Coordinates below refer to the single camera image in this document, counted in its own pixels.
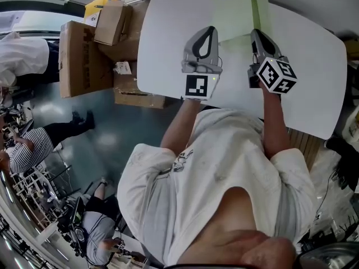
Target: white shirt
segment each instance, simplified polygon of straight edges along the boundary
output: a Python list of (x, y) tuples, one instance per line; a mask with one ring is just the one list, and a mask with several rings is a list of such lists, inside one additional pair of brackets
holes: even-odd
[(277, 216), (283, 219), (279, 207), (286, 211), (281, 193), (290, 196), (294, 201), (288, 204), (296, 217), (290, 231), (297, 242), (314, 219), (314, 186), (298, 149), (266, 158), (262, 130), (258, 119), (214, 109), (197, 115), (188, 148), (179, 157), (169, 149), (137, 145), (117, 193), (133, 235), (165, 265), (176, 264), (214, 215), (224, 193), (241, 187), (251, 198), (257, 230), (268, 236), (287, 226)]
[(16, 32), (6, 35), (0, 40), (0, 86), (13, 86), (18, 76), (44, 73), (48, 61), (46, 40), (21, 38)]

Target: cable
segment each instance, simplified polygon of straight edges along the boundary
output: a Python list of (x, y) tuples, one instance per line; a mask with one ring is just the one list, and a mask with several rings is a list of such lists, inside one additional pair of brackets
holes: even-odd
[(223, 66), (223, 60), (222, 60), (222, 58), (221, 58), (220, 56), (218, 56), (218, 58), (220, 59), (220, 67), (222, 68), (222, 66)]
[(324, 202), (324, 200), (325, 200), (325, 198), (326, 198), (326, 195), (328, 194), (329, 181), (330, 181), (331, 177), (333, 177), (334, 174), (335, 174), (335, 171), (332, 172), (331, 175), (330, 175), (329, 178), (328, 178), (328, 183), (327, 183), (327, 185), (326, 185), (326, 192), (325, 192), (324, 198), (323, 198), (323, 200), (321, 201), (321, 204), (320, 204), (319, 208), (317, 209), (317, 211), (316, 211), (316, 213), (315, 213), (315, 216), (318, 215), (318, 211), (320, 210), (321, 206), (323, 205), (323, 202)]

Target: floor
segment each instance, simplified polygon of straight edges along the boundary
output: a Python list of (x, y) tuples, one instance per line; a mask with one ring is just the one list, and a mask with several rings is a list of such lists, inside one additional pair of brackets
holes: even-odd
[(72, 165), (68, 175), (57, 179), (67, 193), (77, 188), (84, 191), (101, 176), (116, 187), (134, 147), (138, 143), (158, 146), (180, 107), (180, 103), (162, 110), (116, 105), (112, 89), (61, 99), (58, 83), (38, 86), (35, 97), (31, 101), (35, 128), (69, 122), (73, 110), (83, 117), (87, 110), (94, 113), (96, 129), (68, 138), (62, 142), (62, 150), (45, 160), (52, 174), (65, 168), (63, 162)]

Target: gray shirt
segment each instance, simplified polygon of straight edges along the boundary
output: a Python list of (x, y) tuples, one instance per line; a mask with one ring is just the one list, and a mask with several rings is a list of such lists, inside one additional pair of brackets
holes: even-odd
[(114, 221), (99, 212), (88, 211), (85, 212), (82, 218), (82, 227), (88, 233), (88, 246), (86, 249), (88, 259), (98, 266), (106, 264), (111, 252), (98, 248), (98, 246), (101, 241), (112, 238)]

